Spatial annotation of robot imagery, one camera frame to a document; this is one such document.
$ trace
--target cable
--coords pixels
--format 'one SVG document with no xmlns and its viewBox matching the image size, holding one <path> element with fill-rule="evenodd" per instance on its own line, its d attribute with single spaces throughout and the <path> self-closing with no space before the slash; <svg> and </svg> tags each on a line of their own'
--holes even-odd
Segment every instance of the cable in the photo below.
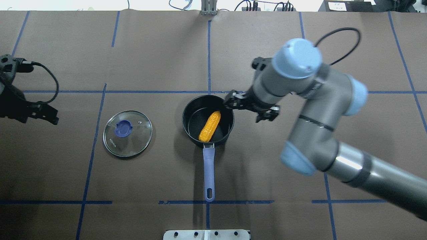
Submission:
<svg viewBox="0 0 427 240">
<path fill-rule="evenodd" d="M 251 1 L 257 1 L 257 2 L 260 2 L 260 3 L 272 3 L 272 2 L 264 2 L 264 1 L 258 1 L 258 0 L 251 0 Z"/>
<path fill-rule="evenodd" d="M 356 45 L 347 53 L 347 54 L 345 54 L 342 58 L 340 58 L 340 59 L 338 59 L 338 60 L 336 60 L 335 62 L 333 62 L 333 63 L 331 63 L 330 65 L 334 65 L 334 64 L 336 64 L 337 62 L 339 62 L 339 61 L 341 61 L 341 60 L 343 60 L 344 58 L 346 58 L 348 55 L 350 55 L 350 53 L 352 53 L 355 49 L 356 49 L 356 47 L 359 45 L 359 43 L 360 43 L 360 40 L 361 40 L 361 38 L 362 38 L 362 36 L 361 36 L 361 33 L 360 33 L 360 31 L 358 30 L 358 29 L 356 29 L 356 28 L 353 28 L 353 27 L 343 27 L 343 28 L 339 28 L 339 29 L 336 29 L 336 30 L 334 30 L 334 31 L 332 31 L 332 32 L 330 32 L 330 33 L 328 33 L 328 34 L 326 34 L 326 35 L 324 35 L 323 37 L 321 37 L 317 42 L 316 42 L 316 44 L 314 45 L 315 47 L 317 47 L 318 45 L 319 45 L 319 43 L 320 42 L 322 42 L 323 41 L 323 39 L 325 39 L 325 38 L 327 38 L 327 37 L 329 37 L 329 36 L 331 36 L 332 34 L 334 34 L 334 33 L 337 33 L 337 32 L 340 32 L 340 31 L 355 31 L 355 32 L 357 32 L 357 43 L 356 43 Z"/>
<path fill-rule="evenodd" d="M 282 12 L 287 12 L 289 6 L 289 1 L 286 2 L 285 6 L 282 8 Z"/>
<path fill-rule="evenodd" d="M 182 10 L 186 10 L 191 4 L 193 3 L 193 0 L 188 0 L 188 4 L 182 8 Z"/>
<path fill-rule="evenodd" d="M 277 7 L 278 7 L 280 4 L 282 4 L 283 8 L 285 7 L 285 3 L 284 3 L 284 2 L 279 2 L 278 4 L 276 4 L 276 7 L 274 7 L 273 12 L 274 12 L 274 11 L 276 11 Z"/>
<path fill-rule="evenodd" d="M 7 79 L 7 76 L 3 73 L 3 71 L 2 70 L 0 70 L 0 82 L 1 83 L 3 83 L 3 85 L 6 87 L 6 88 L 8 88 L 17 98 L 19 98 L 21 101 L 24 101 L 24 102 L 26 102 L 26 103 L 29 103 L 29 104 L 36 104 L 36 105 L 44 105 L 44 104 L 48 104 L 48 103 L 51 103 L 53 100 L 55 100 L 55 98 L 57 97 L 57 95 L 58 95 L 58 93 L 59 93 L 59 83 L 58 83 L 58 80 L 56 79 L 56 77 L 53 75 L 53 73 L 46 67 L 46 66 L 44 66 L 43 64 L 41 64 L 41 63 L 39 63 L 39 62 L 35 62 L 35 61 L 32 61 L 31 62 L 31 65 L 35 65 L 35 66 L 40 66 L 40 67 L 42 67 L 42 68 L 44 68 L 51 76 L 52 76 L 52 78 L 53 78 L 53 80 L 55 81 L 55 84 L 56 84 L 56 90 L 55 90 L 55 95 L 49 100 L 49 101 L 46 101 L 46 102 L 30 102 L 30 101 L 27 101 L 27 100 L 25 100 L 24 98 L 22 98 L 17 92 L 16 92 L 16 88 L 14 88 L 13 87 L 13 85 L 10 83 L 10 82 L 8 82 L 8 81 L 6 81 L 6 79 Z"/>
<path fill-rule="evenodd" d="M 241 2 L 236 6 L 236 8 L 234 9 L 234 11 L 236 11 L 236 10 L 237 10 L 237 8 L 240 6 L 240 4 L 242 4 L 243 2 L 246 2 L 246 6 L 247 6 L 247 4 L 249 3 L 249 10 L 252 8 L 252 3 L 251 3 L 249 0 L 243 0 L 243 1 L 241 1 Z"/>
<path fill-rule="evenodd" d="M 172 6 L 172 5 L 170 4 L 170 1 L 172 1 L 172 0 L 169 0 L 169 6 L 171 6 L 171 7 L 175 8 L 175 9 L 181 10 L 181 11 L 187 11 L 186 9 L 180 9 L 180 8 L 177 8 L 177 7 Z"/>
</svg>

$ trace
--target black pot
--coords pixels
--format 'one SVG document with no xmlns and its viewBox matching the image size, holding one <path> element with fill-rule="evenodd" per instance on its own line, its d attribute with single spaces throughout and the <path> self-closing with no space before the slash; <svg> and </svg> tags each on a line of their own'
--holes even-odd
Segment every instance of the black pot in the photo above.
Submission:
<svg viewBox="0 0 427 240">
<path fill-rule="evenodd" d="M 182 113 L 182 126 L 190 140 L 203 148 L 205 169 L 205 200 L 211 202 L 215 199 L 214 156 L 215 146 L 225 143 L 234 126 L 234 113 L 225 108 L 223 99 L 214 95 L 203 95 L 191 100 Z M 199 141 L 199 134 L 205 126 L 209 116 L 221 112 L 221 119 L 211 141 Z"/>
</svg>

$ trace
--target handle hole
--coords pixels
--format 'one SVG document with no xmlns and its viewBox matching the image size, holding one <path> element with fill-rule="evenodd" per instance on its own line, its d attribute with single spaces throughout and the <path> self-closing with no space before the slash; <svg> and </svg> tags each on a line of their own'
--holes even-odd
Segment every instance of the handle hole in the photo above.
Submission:
<svg viewBox="0 0 427 240">
<path fill-rule="evenodd" d="M 212 188 L 208 188 L 207 192 L 208 192 L 208 199 L 211 199 L 212 198 Z"/>
</svg>

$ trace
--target purple handle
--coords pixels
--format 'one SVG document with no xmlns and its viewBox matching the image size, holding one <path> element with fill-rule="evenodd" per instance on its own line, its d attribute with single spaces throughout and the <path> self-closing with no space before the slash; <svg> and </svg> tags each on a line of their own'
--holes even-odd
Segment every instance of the purple handle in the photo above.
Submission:
<svg viewBox="0 0 427 240">
<path fill-rule="evenodd" d="M 215 199 L 215 173 L 214 173 L 215 148 L 203 149 L 205 163 L 205 200 L 211 202 Z"/>
</svg>

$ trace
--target metal bracket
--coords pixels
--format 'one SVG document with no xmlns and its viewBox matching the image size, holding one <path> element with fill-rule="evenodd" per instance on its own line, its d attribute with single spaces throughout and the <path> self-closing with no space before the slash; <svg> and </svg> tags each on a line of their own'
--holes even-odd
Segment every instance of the metal bracket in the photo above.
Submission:
<svg viewBox="0 0 427 240">
<path fill-rule="evenodd" d="M 202 0 L 202 11 L 200 14 L 205 16 L 215 16 L 217 13 L 216 2 L 217 0 Z"/>
<path fill-rule="evenodd" d="M 168 230 L 163 240 L 250 240 L 251 232 L 243 229 L 226 230 Z"/>
</svg>

